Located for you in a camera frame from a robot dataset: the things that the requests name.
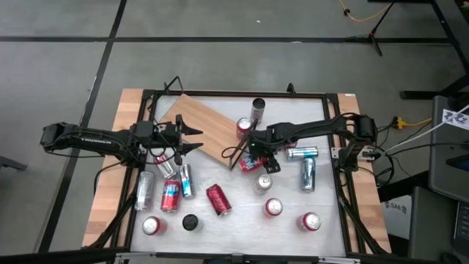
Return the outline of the white labelled box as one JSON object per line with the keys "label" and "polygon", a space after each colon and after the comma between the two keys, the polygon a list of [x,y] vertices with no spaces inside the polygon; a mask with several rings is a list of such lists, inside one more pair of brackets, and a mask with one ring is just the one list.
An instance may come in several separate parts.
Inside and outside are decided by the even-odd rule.
{"label": "white labelled box", "polygon": [[385,226],[388,234],[409,239],[412,198],[409,195],[382,202]]}

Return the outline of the grey cabinet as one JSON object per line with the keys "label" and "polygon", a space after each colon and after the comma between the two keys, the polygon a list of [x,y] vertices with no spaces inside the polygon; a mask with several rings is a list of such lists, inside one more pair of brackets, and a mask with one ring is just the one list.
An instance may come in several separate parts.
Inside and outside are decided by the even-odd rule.
{"label": "grey cabinet", "polygon": [[433,97],[429,186],[447,197],[469,203],[469,131],[442,123],[448,98]]}

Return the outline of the dark chair base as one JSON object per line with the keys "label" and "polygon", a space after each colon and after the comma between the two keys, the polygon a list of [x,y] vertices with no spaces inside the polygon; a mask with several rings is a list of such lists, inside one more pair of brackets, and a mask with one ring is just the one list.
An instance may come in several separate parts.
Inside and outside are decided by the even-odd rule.
{"label": "dark chair base", "polygon": [[26,164],[22,164],[20,162],[14,161],[10,158],[5,158],[4,156],[0,156],[0,169],[1,168],[12,168],[18,171],[24,171],[27,168]]}

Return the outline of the red soda can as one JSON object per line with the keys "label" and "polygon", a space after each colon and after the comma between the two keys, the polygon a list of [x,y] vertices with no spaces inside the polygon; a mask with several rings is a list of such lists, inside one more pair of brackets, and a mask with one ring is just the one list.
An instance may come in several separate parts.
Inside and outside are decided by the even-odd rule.
{"label": "red soda can", "polygon": [[156,216],[148,216],[142,224],[142,232],[145,235],[161,235],[166,229],[166,221]]}

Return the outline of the blue silver slim can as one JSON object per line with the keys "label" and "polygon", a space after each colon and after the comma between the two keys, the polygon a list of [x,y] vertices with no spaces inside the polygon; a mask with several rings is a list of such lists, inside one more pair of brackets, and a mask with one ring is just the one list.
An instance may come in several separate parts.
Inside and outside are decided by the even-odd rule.
{"label": "blue silver slim can", "polygon": [[305,158],[302,163],[301,189],[305,192],[315,190],[316,163],[313,158]]}
{"label": "blue silver slim can", "polygon": [[290,160],[316,158],[319,155],[317,147],[290,147],[285,150],[286,157]]}
{"label": "blue silver slim can", "polygon": [[183,164],[179,167],[179,176],[182,186],[182,196],[186,199],[195,197],[195,191],[193,188],[193,176],[191,173],[191,166],[189,164]]}

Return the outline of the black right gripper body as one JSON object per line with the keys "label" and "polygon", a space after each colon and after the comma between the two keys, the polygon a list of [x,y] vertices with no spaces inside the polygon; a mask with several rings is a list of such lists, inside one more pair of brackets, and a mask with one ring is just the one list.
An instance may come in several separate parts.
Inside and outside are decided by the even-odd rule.
{"label": "black right gripper body", "polygon": [[256,158],[266,158],[278,149],[289,144],[291,140],[291,124],[269,125],[263,131],[252,130],[248,135],[249,153]]}

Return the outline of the silver Diet Coke can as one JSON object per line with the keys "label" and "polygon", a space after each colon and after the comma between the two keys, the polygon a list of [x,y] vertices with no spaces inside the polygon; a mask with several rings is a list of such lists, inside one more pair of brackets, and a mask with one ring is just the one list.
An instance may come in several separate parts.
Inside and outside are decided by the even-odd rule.
{"label": "silver Diet Coke can", "polygon": [[270,190],[272,185],[273,179],[271,176],[267,174],[259,175],[254,182],[254,190],[258,194],[264,194]]}

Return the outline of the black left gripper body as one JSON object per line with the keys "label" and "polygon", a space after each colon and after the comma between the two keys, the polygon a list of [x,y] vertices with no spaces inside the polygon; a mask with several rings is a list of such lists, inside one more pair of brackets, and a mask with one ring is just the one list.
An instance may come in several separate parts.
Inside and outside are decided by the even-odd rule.
{"label": "black left gripper body", "polygon": [[167,149],[172,150],[172,158],[176,165],[182,164],[182,115],[176,116],[175,123],[164,122],[163,128],[153,121],[141,121],[130,127],[130,135],[155,159],[156,164],[162,164],[162,157]]}

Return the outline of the red silver slim can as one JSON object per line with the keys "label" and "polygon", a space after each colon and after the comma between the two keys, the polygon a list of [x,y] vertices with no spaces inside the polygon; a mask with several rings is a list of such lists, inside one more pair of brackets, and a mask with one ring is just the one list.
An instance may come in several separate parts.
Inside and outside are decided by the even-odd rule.
{"label": "red silver slim can", "polygon": [[177,172],[166,154],[154,157],[154,162],[157,170],[166,180],[176,177]]}

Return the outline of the white paper label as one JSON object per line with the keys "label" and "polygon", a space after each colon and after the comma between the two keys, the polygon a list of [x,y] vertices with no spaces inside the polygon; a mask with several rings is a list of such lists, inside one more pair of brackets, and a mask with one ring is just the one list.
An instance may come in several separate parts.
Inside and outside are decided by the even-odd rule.
{"label": "white paper label", "polygon": [[469,131],[469,115],[444,109],[442,122]]}

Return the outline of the red Fanta can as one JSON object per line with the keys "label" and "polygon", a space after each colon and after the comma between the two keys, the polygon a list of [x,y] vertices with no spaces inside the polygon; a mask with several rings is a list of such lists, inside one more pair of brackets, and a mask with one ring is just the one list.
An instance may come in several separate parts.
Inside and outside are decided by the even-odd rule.
{"label": "red Fanta can", "polygon": [[320,216],[314,212],[307,212],[298,217],[297,226],[304,232],[314,232],[321,227]]}
{"label": "red Fanta can", "polygon": [[270,198],[264,206],[264,214],[266,217],[276,217],[283,212],[283,203],[277,198]]}
{"label": "red Fanta can", "polygon": [[252,122],[247,117],[242,117],[237,121],[236,134],[239,140],[242,140],[245,135],[249,132]]}
{"label": "red Fanta can", "polygon": [[255,158],[252,155],[248,155],[238,160],[238,166],[240,167],[241,172],[251,172],[264,166],[264,164],[264,158]]}
{"label": "red Fanta can", "polygon": [[163,212],[175,212],[179,207],[181,185],[177,180],[167,180],[163,186],[160,209]]}

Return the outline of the silver aluminium bar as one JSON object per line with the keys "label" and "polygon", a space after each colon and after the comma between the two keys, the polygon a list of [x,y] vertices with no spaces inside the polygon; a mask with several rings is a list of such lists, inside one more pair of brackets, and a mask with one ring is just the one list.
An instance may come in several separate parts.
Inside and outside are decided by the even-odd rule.
{"label": "silver aluminium bar", "polygon": [[128,252],[116,254],[117,259],[129,260],[137,257],[174,258],[174,259],[224,259],[234,263],[258,260],[293,261],[305,263],[328,263],[328,264],[364,264],[357,258],[347,257],[318,257],[318,256],[285,256],[285,255],[259,255],[259,254],[193,254],[193,253],[171,253],[171,252]]}

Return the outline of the grey box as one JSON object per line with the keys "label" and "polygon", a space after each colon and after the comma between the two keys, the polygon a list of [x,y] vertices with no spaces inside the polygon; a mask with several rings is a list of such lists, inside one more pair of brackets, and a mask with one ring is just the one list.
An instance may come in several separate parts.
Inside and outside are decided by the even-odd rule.
{"label": "grey box", "polygon": [[407,255],[413,259],[441,259],[452,254],[462,264],[469,257],[452,245],[457,217],[457,201],[425,188],[415,187],[412,194],[410,240]]}

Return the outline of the black desk frame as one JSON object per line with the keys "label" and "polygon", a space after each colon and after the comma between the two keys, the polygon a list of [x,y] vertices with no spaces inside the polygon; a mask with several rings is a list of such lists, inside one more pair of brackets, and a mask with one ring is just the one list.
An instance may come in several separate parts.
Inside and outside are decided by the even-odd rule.
{"label": "black desk frame", "polygon": [[[456,39],[455,34],[452,32],[451,27],[444,17],[443,11],[439,8],[436,0],[367,0],[371,2],[394,2],[394,3],[405,3],[405,4],[430,4],[433,11],[435,12],[439,24],[443,28],[446,35],[445,38],[396,38],[396,43],[448,43],[456,52],[465,73],[458,78],[456,81],[449,84],[446,88],[440,91],[411,91],[403,90],[399,92],[399,96],[403,100],[430,100],[434,96],[455,96],[461,94],[461,90],[469,87],[469,60],[465,57],[459,41]],[[384,40],[378,40],[378,43],[384,43]]]}

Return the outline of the black tripod stand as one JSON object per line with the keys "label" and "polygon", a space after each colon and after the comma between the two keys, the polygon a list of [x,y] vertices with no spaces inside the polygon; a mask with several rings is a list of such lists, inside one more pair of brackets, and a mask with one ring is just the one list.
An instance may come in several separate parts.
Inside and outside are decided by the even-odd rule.
{"label": "black tripod stand", "polygon": [[385,8],[383,8],[377,14],[372,15],[368,18],[364,18],[364,19],[354,18],[354,17],[351,16],[350,11],[348,9],[344,9],[344,14],[348,18],[350,18],[352,21],[355,21],[355,22],[365,22],[369,19],[376,18],[377,16],[380,17],[379,21],[374,25],[374,27],[372,28],[370,33],[346,37],[345,42],[346,43],[368,43],[368,44],[371,45],[371,47],[373,47],[373,49],[375,50],[375,52],[377,53],[378,56],[382,56],[383,53],[382,53],[382,51],[379,47],[379,44],[377,42],[377,39],[376,39],[375,35],[376,35],[376,32],[377,32],[379,26],[381,25],[381,23],[383,22],[384,18],[387,16],[387,14],[389,13],[392,6],[394,6],[393,1],[390,2]]}

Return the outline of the white slim can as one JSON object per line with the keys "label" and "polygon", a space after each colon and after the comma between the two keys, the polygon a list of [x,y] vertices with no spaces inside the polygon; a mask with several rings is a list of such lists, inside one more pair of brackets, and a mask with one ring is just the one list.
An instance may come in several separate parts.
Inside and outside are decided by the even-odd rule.
{"label": "white slim can", "polygon": [[252,122],[257,121],[258,124],[262,122],[262,117],[265,110],[265,101],[262,98],[255,98],[252,102],[251,116]]}
{"label": "white slim can", "polygon": [[203,228],[203,221],[194,214],[188,214],[182,219],[182,227],[189,232],[198,232]]}
{"label": "white slim can", "polygon": [[142,171],[136,190],[135,210],[148,210],[152,203],[152,189],[155,185],[155,174],[151,171]]}

